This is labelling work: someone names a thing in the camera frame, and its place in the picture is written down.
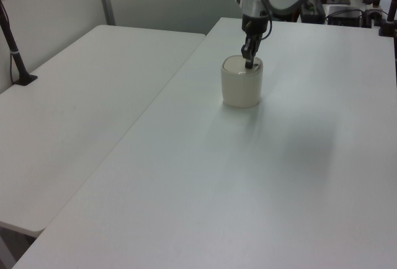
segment white table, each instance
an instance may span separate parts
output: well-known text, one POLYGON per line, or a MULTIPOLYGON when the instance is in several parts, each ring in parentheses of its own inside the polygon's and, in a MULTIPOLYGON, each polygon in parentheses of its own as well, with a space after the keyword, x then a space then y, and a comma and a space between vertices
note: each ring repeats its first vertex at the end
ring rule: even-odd
POLYGON ((0 226, 37 237, 203 40, 99 26, 0 95, 0 226))
POLYGON ((220 67, 240 26, 217 23, 15 269, 396 268, 393 41, 275 22, 239 110, 220 67))

